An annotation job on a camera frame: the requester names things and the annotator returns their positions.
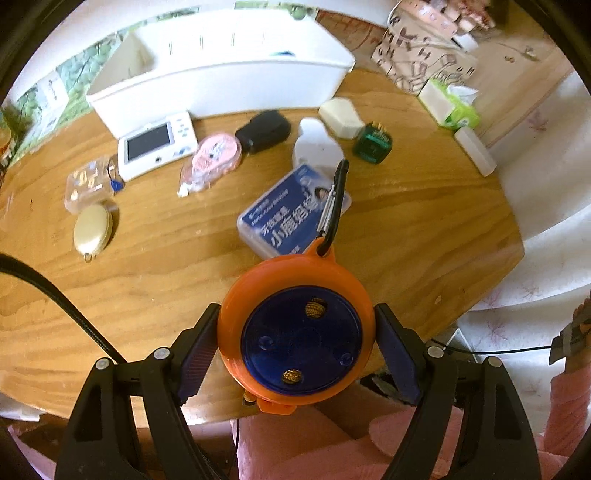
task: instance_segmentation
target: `wooden table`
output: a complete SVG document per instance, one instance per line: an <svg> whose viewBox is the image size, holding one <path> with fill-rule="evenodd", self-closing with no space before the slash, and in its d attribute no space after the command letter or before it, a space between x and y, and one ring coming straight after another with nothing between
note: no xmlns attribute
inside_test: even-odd
<svg viewBox="0 0 591 480"><path fill-rule="evenodd" d="M339 94L365 121L381 121L392 153L375 166L351 160L353 198L335 243L338 261L388 302L422 338L444 329L497 285L523 256L517 224L495 175L484 179L415 97L360 70ZM145 358L195 324L211 302L260 259L238 237L236 218L291 169L297 125L313 111L287 111L288 141L245 157L212 189L177 197L181 163L133 180L113 201L116 230L86 264L72 245L76 218L63 204L66 176L117 151L95 114L66 128L11 168L0 205L14 199L0 230L0 251L47 276L128 361ZM199 138L233 132L252 114L196 121ZM0 390L68 417L87 374L103 352L53 302L29 285L0 277ZM377 349L367 371L382 359ZM184 407L190 423L251 413L242 390L213 361L199 394ZM140 401L138 426L146 426Z"/></svg>

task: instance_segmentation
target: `white storage box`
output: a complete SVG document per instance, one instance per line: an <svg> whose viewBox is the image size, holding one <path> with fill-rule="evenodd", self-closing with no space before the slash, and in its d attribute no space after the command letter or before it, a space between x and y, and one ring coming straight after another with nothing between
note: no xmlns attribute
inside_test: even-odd
<svg viewBox="0 0 591 480"><path fill-rule="evenodd" d="M124 39L86 98L115 138L187 110L202 118L318 108L355 65L309 17L219 10L141 27Z"/></svg>

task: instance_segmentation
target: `plastic box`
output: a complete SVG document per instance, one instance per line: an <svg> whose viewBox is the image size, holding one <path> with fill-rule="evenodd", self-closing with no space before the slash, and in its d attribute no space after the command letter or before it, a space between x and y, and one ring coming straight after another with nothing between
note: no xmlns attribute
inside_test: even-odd
<svg viewBox="0 0 591 480"><path fill-rule="evenodd" d="M309 17L225 9L130 32L86 98L120 138L170 112L203 118L318 108L354 65L351 52Z"/></svg>
<svg viewBox="0 0 591 480"><path fill-rule="evenodd" d="M317 236L332 184L309 165L292 170L238 217L240 238L263 259L303 253ZM345 193L341 215L350 206Z"/></svg>
<svg viewBox="0 0 591 480"><path fill-rule="evenodd" d="M77 215L89 205L100 203L115 194L111 187L109 168L111 175L115 176L115 167L109 164L109 157L100 157L68 175L64 195L68 212Z"/></svg>

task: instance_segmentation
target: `pink cloth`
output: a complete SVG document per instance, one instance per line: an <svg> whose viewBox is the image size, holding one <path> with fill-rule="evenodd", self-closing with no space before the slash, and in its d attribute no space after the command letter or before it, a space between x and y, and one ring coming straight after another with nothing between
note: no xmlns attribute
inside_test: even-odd
<svg viewBox="0 0 591 480"><path fill-rule="evenodd" d="M584 435L591 390L591 366L561 374L551 382L550 416L536 438L543 480L564 465ZM370 408L360 402L351 412ZM240 422L238 466L241 480L379 480L402 442L414 407L391 403L387 415L369 423L367 435L353 439L313 407L283 417L260 414ZM456 448L462 411L452 416L431 476L445 476Z"/></svg>

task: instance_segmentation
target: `beige round case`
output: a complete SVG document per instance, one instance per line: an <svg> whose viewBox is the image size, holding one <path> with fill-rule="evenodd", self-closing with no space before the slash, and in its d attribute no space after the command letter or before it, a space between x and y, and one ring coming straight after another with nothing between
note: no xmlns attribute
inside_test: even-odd
<svg viewBox="0 0 591 480"><path fill-rule="evenodd" d="M95 203L78 215L74 227L74 246L89 262L107 246L113 231L113 218L107 208Z"/></svg>

